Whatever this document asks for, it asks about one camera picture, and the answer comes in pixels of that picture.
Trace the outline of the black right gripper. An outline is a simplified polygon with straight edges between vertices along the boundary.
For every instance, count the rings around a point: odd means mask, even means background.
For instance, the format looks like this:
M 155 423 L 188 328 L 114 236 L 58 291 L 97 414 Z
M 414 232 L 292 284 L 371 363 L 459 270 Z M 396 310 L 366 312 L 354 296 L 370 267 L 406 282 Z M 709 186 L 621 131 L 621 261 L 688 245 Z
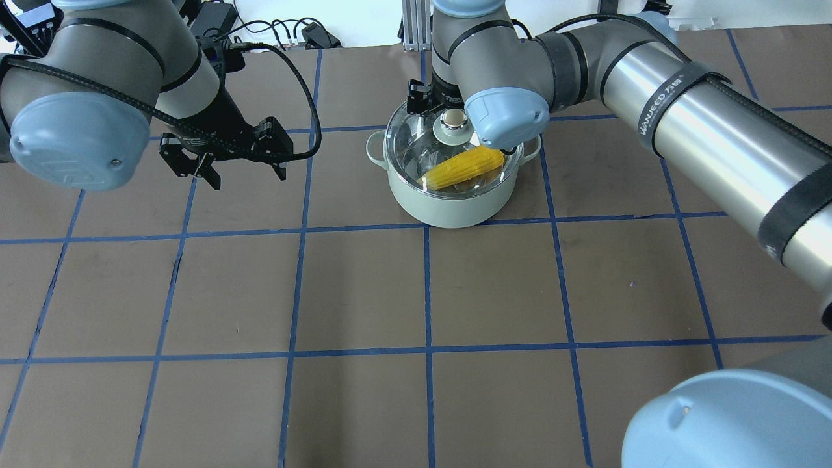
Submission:
M 442 109 L 463 109 L 464 100 L 456 84 L 433 79 L 430 84 L 411 79 L 408 82 L 406 112 L 408 115 L 425 115 Z

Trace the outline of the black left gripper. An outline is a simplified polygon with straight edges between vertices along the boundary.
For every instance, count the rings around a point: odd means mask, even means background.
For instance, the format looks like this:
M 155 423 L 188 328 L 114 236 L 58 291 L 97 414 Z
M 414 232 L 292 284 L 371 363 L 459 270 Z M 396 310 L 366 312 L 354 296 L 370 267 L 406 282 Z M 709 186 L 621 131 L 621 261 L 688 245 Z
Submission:
M 194 176 L 213 190 L 221 177 L 213 164 L 244 159 L 271 166 L 280 181 L 287 179 L 287 163 L 294 142 L 273 116 L 252 125 L 240 116 L 187 118 L 161 137 L 159 154 L 178 177 Z

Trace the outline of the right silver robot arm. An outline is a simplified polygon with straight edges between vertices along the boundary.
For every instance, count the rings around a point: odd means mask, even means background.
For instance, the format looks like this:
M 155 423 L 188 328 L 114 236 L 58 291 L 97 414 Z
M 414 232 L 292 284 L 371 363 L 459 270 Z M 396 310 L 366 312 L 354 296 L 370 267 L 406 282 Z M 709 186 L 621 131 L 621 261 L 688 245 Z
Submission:
M 823 297 L 830 327 L 830 146 L 737 91 L 665 35 L 668 21 L 586 16 L 521 41 L 502 1 L 434 1 L 436 103 L 509 150 L 598 100 Z M 623 467 L 829 467 L 830 337 L 692 377 L 636 412 Z

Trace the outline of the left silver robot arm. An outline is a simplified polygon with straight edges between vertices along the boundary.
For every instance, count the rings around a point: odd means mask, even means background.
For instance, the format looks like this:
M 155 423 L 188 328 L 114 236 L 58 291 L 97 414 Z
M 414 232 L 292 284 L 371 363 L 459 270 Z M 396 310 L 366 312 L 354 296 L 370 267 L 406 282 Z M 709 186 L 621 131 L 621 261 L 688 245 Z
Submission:
M 280 179 L 293 142 L 270 116 L 249 124 L 170 1 L 55 1 L 64 18 L 41 57 L 2 57 L 10 160 L 48 183 L 115 190 L 133 178 L 152 120 L 176 177 L 220 189 L 217 162 L 269 166 Z

